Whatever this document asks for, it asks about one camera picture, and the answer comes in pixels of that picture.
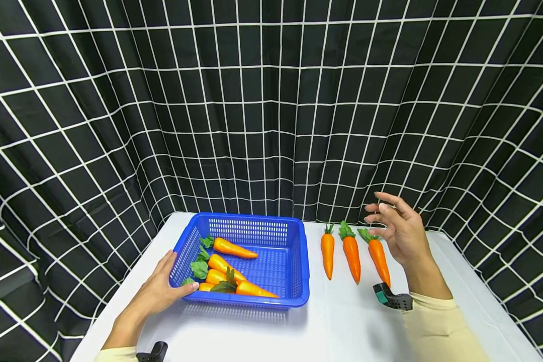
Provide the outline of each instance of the black backdrop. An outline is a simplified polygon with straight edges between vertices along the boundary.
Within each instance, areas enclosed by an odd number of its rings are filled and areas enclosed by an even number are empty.
[[[260,4],[0,1],[0,361],[68,360],[174,211],[381,190],[543,354],[543,1]]]

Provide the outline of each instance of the black wristband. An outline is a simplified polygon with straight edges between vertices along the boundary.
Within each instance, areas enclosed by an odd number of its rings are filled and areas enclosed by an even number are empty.
[[[379,283],[372,288],[377,294],[378,301],[387,307],[400,310],[412,309],[410,294],[393,294],[387,283]]]

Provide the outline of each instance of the white table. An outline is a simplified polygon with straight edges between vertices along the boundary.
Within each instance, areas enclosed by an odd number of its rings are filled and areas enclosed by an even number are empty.
[[[89,329],[71,361],[92,361],[103,346],[113,321],[173,248],[193,214],[176,213],[155,237],[133,271]],[[410,361],[410,347],[400,312],[379,304],[372,286],[380,283],[368,248],[358,238],[362,278],[353,281],[344,252],[336,241],[332,281],[324,273],[320,238],[324,226],[305,222],[310,259],[310,300],[289,312],[177,302],[151,317],[138,351],[155,342],[169,344],[165,361],[193,361],[211,354],[218,361]],[[542,361],[522,332],[477,278],[469,264],[442,233],[427,232],[432,254],[446,278],[470,328],[492,361]],[[393,293],[408,286],[399,264],[385,245]],[[242,352],[233,350],[242,344]]]

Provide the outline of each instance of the right hand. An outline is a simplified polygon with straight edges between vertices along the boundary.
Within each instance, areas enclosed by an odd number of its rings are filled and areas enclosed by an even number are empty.
[[[370,229],[370,234],[386,240],[390,254],[405,269],[433,260],[420,215],[400,197],[386,192],[374,194],[394,207],[385,203],[366,205],[366,211],[376,213],[364,217],[364,221],[387,226],[386,229]]]

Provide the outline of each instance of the table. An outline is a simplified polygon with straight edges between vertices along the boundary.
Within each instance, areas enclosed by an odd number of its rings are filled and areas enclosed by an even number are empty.
[[[172,214],[78,346],[72,362],[92,361],[116,316],[173,248],[192,213]],[[332,281],[325,277],[320,251],[324,225],[304,222],[310,260],[310,300],[288,312],[179,301],[150,317],[137,345],[150,351],[169,344],[166,362],[193,361],[217,354],[218,361],[410,361],[400,312],[379,304],[372,286],[381,282],[368,248],[358,238],[362,278],[353,281],[336,241]],[[492,361],[542,361],[450,240],[427,232],[431,251],[470,328]],[[393,293],[406,293],[401,266],[384,243]],[[234,346],[242,344],[242,353]]]

